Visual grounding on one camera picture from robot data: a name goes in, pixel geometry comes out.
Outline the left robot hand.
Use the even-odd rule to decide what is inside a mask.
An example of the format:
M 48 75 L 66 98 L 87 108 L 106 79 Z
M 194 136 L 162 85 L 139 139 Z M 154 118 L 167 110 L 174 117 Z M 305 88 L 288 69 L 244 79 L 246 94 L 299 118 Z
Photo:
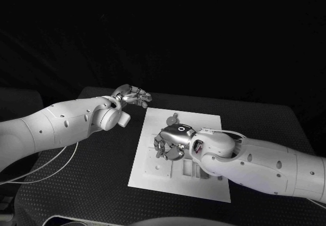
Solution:
M 112 96 L 119 100 L 122 107 L 130 104 L 148 108 L 148 103 L 152 101 L 151 93 L 129 84 L 122 85 Z

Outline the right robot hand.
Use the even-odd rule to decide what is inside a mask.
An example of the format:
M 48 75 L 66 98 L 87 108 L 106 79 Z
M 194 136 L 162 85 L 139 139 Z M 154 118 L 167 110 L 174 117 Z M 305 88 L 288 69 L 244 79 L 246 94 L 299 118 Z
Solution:
M 185 156 L 185 150 L 190 150 L 191 141 L 197 134 L 194 128 L 185 124 L 174 124 L 162 129 L 155 137 L 154 145 L 156 158 L 178 161 Z

